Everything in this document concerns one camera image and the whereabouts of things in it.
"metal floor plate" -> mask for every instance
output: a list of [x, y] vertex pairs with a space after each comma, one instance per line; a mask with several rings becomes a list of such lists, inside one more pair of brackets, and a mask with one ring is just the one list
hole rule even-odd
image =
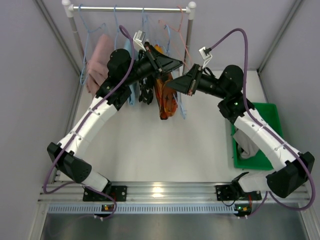
[[[49, 214], [106, 214], [100, 203], [49, 205]], [[223, 204], [118, 204], [116, 214], [234, 214], [234, 205]]]

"green bin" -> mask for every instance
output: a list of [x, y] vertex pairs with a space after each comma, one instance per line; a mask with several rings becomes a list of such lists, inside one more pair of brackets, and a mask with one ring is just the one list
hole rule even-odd
[[[261, 117], [270, 125], [273, 130], [276, 131], [281, 137], [283, 136], [280, 120], [278, 116], [277, 106], [272, 103], [254, 103], [254, 107], [258, 110]], [[231, 135], [233, 136], [236, 132], [235, 126], [231, 125]], [[248, 159], [240, 157], [238, 152], [238, 144], [232, 138], [233, 146], [233, 159], [234, 167], [238, 169], [256, 169], [256, 170], [272, 170], [273, 167], [265, 156], [265, 154], [259, 150], [257, 154]]]

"clothes rack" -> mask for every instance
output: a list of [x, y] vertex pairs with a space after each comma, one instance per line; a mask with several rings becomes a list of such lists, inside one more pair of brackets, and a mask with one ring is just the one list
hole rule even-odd
[[[74, 13], [79, 11], [79, 6], [75, 6], [71, 4], [70, 0], [63, 0], [62, 5], [64, 6], [64, 10], [66, 16], [69, 19], [69, 23], [73, 32], [73, 37], [77, 49], [80, 53], [80, 56], [84, 57], [84, 48], [80, 39], [80, 35], [78, 32], [78, 28], [74, 19]], [[188, 24], [187, 24], [187, 31], [185, 37], [185, 46], [186, 49], [184, 50], [184, 62], [188, 64], [189, 56], [187, 51], [190, 50], [190, 39], [192, 34], [192, 25], [195, 19], [195, 11], [196, 11], [196, 3], [194, 1], [189, 2], [186, 8], [158, 8], [158, 7], [106, 7], [106, 6], [81, 6], [80, 11], [85, 12], [126, 12], [126, 13], [181, 13], [181, 11], [185, 14], [188, 14]], [[186, 71], [186, 66], [183, 66], [183, 72]]]

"hanging clothes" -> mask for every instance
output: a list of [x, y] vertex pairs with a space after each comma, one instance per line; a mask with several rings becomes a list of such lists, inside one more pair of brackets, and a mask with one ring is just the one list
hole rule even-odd
[[139, 103], [143, 102], [148, 105], [152, 103], [154, 99], [154, 84], [155, 79], [152, 76], [148, 76], [139, 81]]
[[85, 86], [92, 97], [96, 95], [99, 87], [108, 77], [107, 63], [113, 50], [114, 41], [106, 34], [102, 34], [94, 48], [91, 59], [87, 62]]
[[[163, 54], [163, 50], [160, 46], [155, 45], [154, 48]], [[178, 108], [178, 104], [174, 97], [177, 96], [177, 91], [166, 86], [166, 82], [172, 81], [172, 79], [171, 73], [168, 73], [161, 78], [156, 79], [154, 83], [155, 97], [158, 102], [161, 120], [172, 117]]]
[[[127, 39], [124, 43], [124, 47], [123, 47], [125, 50], [127, 50], [129, 53], [130, 53], [130, 57], [132, 56], [132, 50], [131, 50], [131, 44], [130, 44], [130, 40]], [[138, 52], [135, 50], [134, 52], [134, 56], [135, 56], [135, 60], [138, 59]], [[130, 90], [131, 90], [131, 95], [130, 97], [128, 98], [128, 104], [130, 106], [133, 106], [136, 104], [136, 89], [137, 89], [137, 84], [134, 83], [134, 84], [131, 84], [129, 86]]]

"black mounting bracket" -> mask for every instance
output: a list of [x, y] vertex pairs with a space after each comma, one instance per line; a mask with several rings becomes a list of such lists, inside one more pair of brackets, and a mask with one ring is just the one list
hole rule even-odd
[[[127, 186], [111, 186], [110, 193], [108, 194], [116, 202], [126, 202], [127, 201]], [[83, 198], [84, 202], [111, 202], [110, 199], [91, 191], [88, 188], [84, 188]]]
[[218, 201], [249, 201], [249, 195], [253, 201], [261, 200], [261, 193], [259, 191], [252, 192], [235, 192], [235, 188], [231, 185], [217, 185], [215, 187], [216, 198]]
[[249, 216], [252, 212], [252, 207], [249, 206], [248, 204], [235, 204], [234, 205], [235, 210], [238, 211], [238, 213], [235, 213], [237, 217], [245, 217]]

